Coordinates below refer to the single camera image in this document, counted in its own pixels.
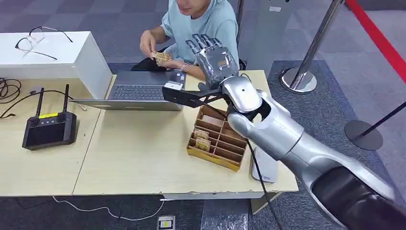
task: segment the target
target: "cardboard organizer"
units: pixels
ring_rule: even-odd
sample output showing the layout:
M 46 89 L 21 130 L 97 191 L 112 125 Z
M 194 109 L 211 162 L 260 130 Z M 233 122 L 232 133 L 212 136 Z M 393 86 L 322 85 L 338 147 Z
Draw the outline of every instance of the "cardboard organizer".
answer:
M 189 155 L 222 165 L 236 172 L 240 169 L 247 141 L 233 131 L 223 117 L 212 109 L 202 106 L 194 123 L 194 129 L 208 132 L 208 140 L 211 141 L 211 145 L 208 152 L 198 149 L 195 146 L 194 133 L 192 133 L 187 146 Z

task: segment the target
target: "robot finger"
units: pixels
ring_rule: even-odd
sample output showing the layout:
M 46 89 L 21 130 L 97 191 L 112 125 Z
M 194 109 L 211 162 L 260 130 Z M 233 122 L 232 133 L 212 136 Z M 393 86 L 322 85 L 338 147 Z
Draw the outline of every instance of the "robot finger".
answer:
M 196 46 L 196 44 L 192 40 L 186 40 L 186 44 L 192 49 L 194 54 L 200 52 L 200 49 Z
M 215 42 L 213 42 L 213 40 L 207 34 L 202 34 L 202 38 L 209 45 L 209 47 L 214 47 L 215 46 Z
M 203 38 L 200 35 L 193 34 L 192 37 L 197 41 L 197 43 L 199 44 L 201 49 L 208 47 L 208 45 L 206 44 L 206 42 L 203 40 Z
M 223 44 L 221 44 L 221 42 L 217 38 L 213 38 L 213 41 L 217 46 L 223 47 Z

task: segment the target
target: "person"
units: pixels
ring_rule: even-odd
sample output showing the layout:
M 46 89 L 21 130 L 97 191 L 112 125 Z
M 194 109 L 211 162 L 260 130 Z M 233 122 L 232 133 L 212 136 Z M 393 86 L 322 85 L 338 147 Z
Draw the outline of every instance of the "person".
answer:
M 144 31 L 141 35 L 140 49 L 147 58 L 135 65 L 132 70 L 180 69 L 204 80 L 202 70 L 194 65 L 195 55 L 185 41 L 192 40 L 192 34 L 215 37 L 230 50 L 238 63 L 237 33 L 236 16 L 227 0 L 169 0 L 169 8 L 162 18 L 162 24 L 153 30 Z M 164 43 L 170 39 L 174 39 L 175 44 L 163 52 L 171 54 L 172 61 L 162 62 L 158 66 L 151 53 L 156 52 L 157 43 Z

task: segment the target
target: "power cord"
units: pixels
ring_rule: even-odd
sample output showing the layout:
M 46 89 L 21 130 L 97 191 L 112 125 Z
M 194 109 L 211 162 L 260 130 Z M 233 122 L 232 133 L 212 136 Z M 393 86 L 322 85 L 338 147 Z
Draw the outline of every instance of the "power cord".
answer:
M 251 81 L 251 78 L 249 78 L 248 74 L 246 74 L 246 73 L 241 74 L 241 76 L 244 76 L 244 75 Z M 206 105 L 207 107 L 209 107 L 210 109 L 212 109 L 213 111 L 215 111 L 216 113 L 218 113 L 218 114 L 221 115 L 224 119 L 227 120 L 226 115 L 224 115 L 222 112 L 220 112 L 220 110 L 218 110 L 218 109 L 212 107 L 211 105 L 209 105 L 209 104 L 207 104 L 207 103 L 203 103 L 203 104 Z M 254 159 L 254 164 L 255 164 L 255 167 L 257 168 L 258 175 L 259 175 L 259 181 L 261 182 L 262 190 L 264 191 L 264 195 L 265 195 L 265 198 L 266 198 L 266 200 L 267 200 L 269 209 L 271 210 L 271 213 L 272 213 L 272 215 L 273 215 L 273 218 L 275 219 L 276 224 L 278 225 L 278 228 L 279 228 L 280 230 L 282 230 L 282 229 L 283 229 L 282 224 L 279 222 L 278 218 L 276 217 L 276 214 L 275 214 L 275 212 L 274 212 L 273 209 L 272 209 L 271 202 L 269 201 L 270 198 L 268 197 L 268 193 L 267 193 L 267 191 L 266 191 L 265 184 L 264 184 L 264 181 L 263 181 L 263 179 L 262 179 L 262 174 L 261 174 L 261 172 L 260 172 L 260 170 L 259 170 L 259 166 L 258 166 L 258 162 L 257 162 L 257 157 L 255 156 L 254 149 L 252 148 L 251 143 L 249 142 L 249 140 L 246 139 L 246 141 L 247 141 L 247 143 L 248 143 L 249 150 L 251 151 L 252 158 Z
M 9 84 L 8 83 L 9 81 L 15 81 L 19 85 Z M 14 87 L 16 89 L 16 91 L 9 94 L 10 87 Z M 0 78 L 0 104 L 7 104 L 7 103 L 14 101 L 15 99 L 17 99 L 17 97 L 20 95 L 20 93 L 21 93 L 21 82 L 19 80 Z M 15 95 L 15 96 L 12 99 L 9 99 L 6 102 L 1 101 L 1 100 L 10 98 L 13 95 Z
M 139 220 L 144 220 L 144 219 L 151 218 L 151 217 L 155 216 L 156 214 L 158 214 L 158 212 L 162 209 L 162 207 L 164 206 L 164 203 L 165 203 L 165 201 L 163 200 L 163 201 L 162 201 L 162 204 L 161 204 L 161 207 L 159 207 L 158 210 L 157 210 L 154 214 L 152 214 L 151 216 L 144 217 L 144 218 L 139 218 L 139 219 L 130 219 L 130 218 L 118 217 L 118 216 L 114 215 L 113 213 L 111 213 L 111 211 L 110 211 L 110 209 L 109 209 L 108 207 L 98 207 L 98 208 L 90 209 L 90 210 L 87 210 L 87 209 L 80 209 L 80 208 L 74 206 L 74 205 L 73 205 L 72 203 L 70 203 L 69 201 L 66 201 L 66 200 L 57 200 L 57 199 L 55 198 L 55 196 L 52 196 L 52 198 L 53 198 L 57 203 L 67 203 L 68 205 L 74 207 L 77 211 L 81 211 L 81 212 L 94 212 L 94 211 L 97 211 L 97 210 L 107 209 L 107 212 L 109 212 L 110 216 L 112 216 L 112 217 L 114 217 L 114 218 L 117 218 L 117 219 L 125 219 L 125 220 L 128 220 L 128 221 L 139 221 Z
M 57 93 L 60 93 L 60 94 L 62 94 L 62 95 L 65 95 L 65 93 L 64 92 L 61 92 L 61 91 L 58 91 L 58 90 L 44 90 L 44 92 L 57 92 Z M 1 115 L 0 115 L 0 119 L 5 119 L 5 118 L 7 118 L 7 117 L 10 117 L 10 116 L 16 116 L 16 114 L 8 114 L 7 116 L 5 116 L 6 115 L 6 113 L 8 112 L 8 111 L 10 111 L 16 104 L 18 104 L 18 103 L 20 103 L 22 100 L 25 100 L 25 99 L 27 99 L 27 98 L 29 98 L 29 97 L 32 97 L 32 96 L 34 96 L 34 95 L 37 95 L 37 94 L 40 94 L 41 92 L 35 92 L 35 93 L 32 93 L 32 94 L 30 94 L 30 95 L 28 95 L 28 96 L 25 96 L 25 97 L 23 97 L 23 98 L 21 98 L 21 99 L 19 99 L 18 101 L 16 101 L 14 104 L 12 104 L 8 109 L 6 109 L 6 111 L 4 111 L 4 113 L 2 113 Z M 85 107 L 83 107 L 82 105 L 80 105 L 79 104 L 79 106 L 82 108 L 82 110 L 83 111 L 87 111 L 87 109 L 85 108 Z

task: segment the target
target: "laptop keyboard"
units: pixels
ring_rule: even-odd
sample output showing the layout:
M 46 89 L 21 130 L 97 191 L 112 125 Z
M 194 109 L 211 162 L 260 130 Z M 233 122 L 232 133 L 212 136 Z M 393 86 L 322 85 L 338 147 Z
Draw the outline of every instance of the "laptop keyboard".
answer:
M 162 101 L 161 85 L 117 85 L 112 100 Z

